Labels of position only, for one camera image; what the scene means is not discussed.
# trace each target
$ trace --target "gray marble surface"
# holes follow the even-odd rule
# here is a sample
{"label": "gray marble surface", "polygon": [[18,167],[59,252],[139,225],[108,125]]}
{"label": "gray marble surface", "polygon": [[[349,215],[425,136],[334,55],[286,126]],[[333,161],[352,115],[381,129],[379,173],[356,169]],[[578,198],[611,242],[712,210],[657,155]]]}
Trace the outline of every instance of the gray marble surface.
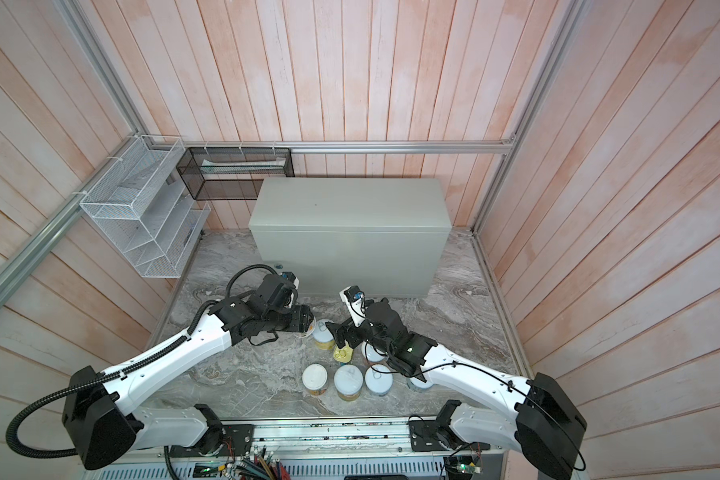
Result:
{"label": "gray marble surface", "polygon": [[[470,236],[466,230],[451,232],[425,299],[390,299],[390,304],[409,329],[436,339],[469,359],[516,374],[518,369],[480,273]],[[227,281],[240,268],[260,261],[250,232],[204,236],[158,341],[185,328],[201,302],[223,296]],[[234,291],[254,288],[261,278],[261,272],[246,273]],[[348,317],[338,296],[299,297],[298,301],[310,305],[316,319],[341,322]],[[268,336],[264,333],[254,342]],[[303,339],[281,333],[278,342],[259,347],[241,342],[173,379],[155,392],[145,406],[186,408],[199,402],[210,405],[221,418],[274,418],[433,415],[450,398],[474,404],[442,386],[415,392],[407,388],[400,375],[394,375],[392,390],[384,397],[373,396],[364,387],[360,398],[345,402],[338,398],[332,385],[323,395],[310,396],[303,388],[301,374],[311,363],[324,365],[329,379],[339,367],[331,352],[316,348],[311,337]],[[365,371],[359,352],[352,363]]]}

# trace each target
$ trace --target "white lid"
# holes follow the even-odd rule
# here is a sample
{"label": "white lid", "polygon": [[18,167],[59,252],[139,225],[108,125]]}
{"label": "white lid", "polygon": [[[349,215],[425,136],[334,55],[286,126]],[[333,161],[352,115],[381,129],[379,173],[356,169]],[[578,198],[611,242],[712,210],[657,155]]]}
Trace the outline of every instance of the white lid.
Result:
{"label": "white lid", "polygon": [[366,342],[362,342],[359,345],[360,351],[365,356],[365,358],[373,363],[373,362],[383,362],[387,359],[385,355],[379,355],[376,353],[376,350],[373,348],[373,345],[369,345]]}
{"label": "white lid", "polygon": [[411,377],[408,379],[408,381],[415,387],[418,387],[420,389],[431,389],[432,385],[434,385],[432,382],[423,382],[416,377]]}
{"label": "white lid", "polygon": [[333,340],[330,330],[326,327],[326,322],[330,322],[328,319],[322,319],[317,321],[317,327],[312,332],[312,336],[315,337],[320,343],[327,343]]}
{"label": "white lid", "polygon": [[362,388],[362,372],[354,365],[342,365],[333,376],[333,384],[342,395],[355,395]]}
{"label": "white lid", "polygon": [[368,390],[371,390],[374,393],[383,395],[386,392],[389,392],[389,389],[392,388],[393,380],[392,370],[384,365],[374,365],[368,370],[365,370],[365,385],[368,386]]}
{"label": "white lid", "polygon": [[304,369],[302,373],[302,382],[309,390],[319,390],[326,386],[328,381],[328,372],[326,368],[319,363],[313,363]]}

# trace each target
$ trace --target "wooden wall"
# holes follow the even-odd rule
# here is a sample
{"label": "wooden wall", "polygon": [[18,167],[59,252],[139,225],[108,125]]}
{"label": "wooden wall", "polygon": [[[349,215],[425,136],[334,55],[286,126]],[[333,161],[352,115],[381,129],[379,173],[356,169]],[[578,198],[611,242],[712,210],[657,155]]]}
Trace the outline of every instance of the wooden wall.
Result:
{"label": "wooden wall", "polygon": [[720,478],[720,0],[593,2],[480,239],[592,478]]}
{"label": "wooden wall", "polygon": [[[151,133],[185,140],[499,140],[570,0],[80,0]],[[491,154],[298,155],[297,175],[439,178],[471,225]],[[212,228],[254,202],[216,201]]]}
{"label": "wooden wall", "polygon": [[[0,2],[0,266],[128,134],[52,0]],[[8,422],[78,369],[140,352],[169,294],[77,222],[0,312],[0,478],[63,478],[79,463],[13,454]],[[60,408],[32,415],[22,438],[68,448]]]}

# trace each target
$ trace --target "gray cabinet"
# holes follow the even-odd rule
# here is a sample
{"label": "gray cabinet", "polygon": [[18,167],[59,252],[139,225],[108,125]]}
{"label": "gray cabinet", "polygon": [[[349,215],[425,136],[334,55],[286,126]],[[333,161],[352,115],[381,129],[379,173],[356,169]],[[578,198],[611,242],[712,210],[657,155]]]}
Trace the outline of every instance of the gray cabinet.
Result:
{"label": "gray cabinet", "polygon": [[267,178],[250,229],[301,295],[426,296],[451,221],[435,179]]}

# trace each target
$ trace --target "box lid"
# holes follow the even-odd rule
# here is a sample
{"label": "box lid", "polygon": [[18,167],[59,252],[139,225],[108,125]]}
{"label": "box lid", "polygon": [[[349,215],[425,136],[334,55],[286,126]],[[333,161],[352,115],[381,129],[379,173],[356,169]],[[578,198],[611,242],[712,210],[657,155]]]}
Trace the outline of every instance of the box lid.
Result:
{"label": "box lid", "polygon": [[266,178],[251,230],[449,232],[434,178]]}

